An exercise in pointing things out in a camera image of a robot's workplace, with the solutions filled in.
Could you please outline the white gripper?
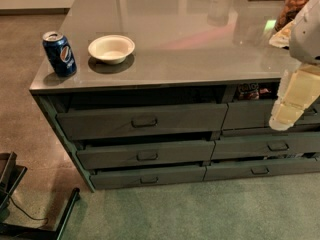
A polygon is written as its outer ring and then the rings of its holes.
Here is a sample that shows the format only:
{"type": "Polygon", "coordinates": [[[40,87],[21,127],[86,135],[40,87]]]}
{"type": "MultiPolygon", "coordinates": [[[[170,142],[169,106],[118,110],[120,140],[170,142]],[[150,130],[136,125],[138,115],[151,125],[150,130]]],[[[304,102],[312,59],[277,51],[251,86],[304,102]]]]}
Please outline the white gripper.
{"type": "Polygon", "coordinates": [[[294,71],[286,70],[277,96],[269,126],[276,131],[286,131],[320,96],[320,66],[301,64],[294,71]]]}

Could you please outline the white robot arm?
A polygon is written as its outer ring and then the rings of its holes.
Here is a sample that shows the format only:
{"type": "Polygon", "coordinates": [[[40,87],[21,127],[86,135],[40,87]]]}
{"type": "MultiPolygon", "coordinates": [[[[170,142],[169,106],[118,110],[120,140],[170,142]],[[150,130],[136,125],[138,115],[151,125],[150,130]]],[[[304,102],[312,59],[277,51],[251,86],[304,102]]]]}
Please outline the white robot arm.
{"type": "Polygon", "coordinates": [[[309,0],[295,17],[289,53],[301,65],[281,78],[269,119],[276,131],[292,127],[320,96],[320,0],[309,0]]]}

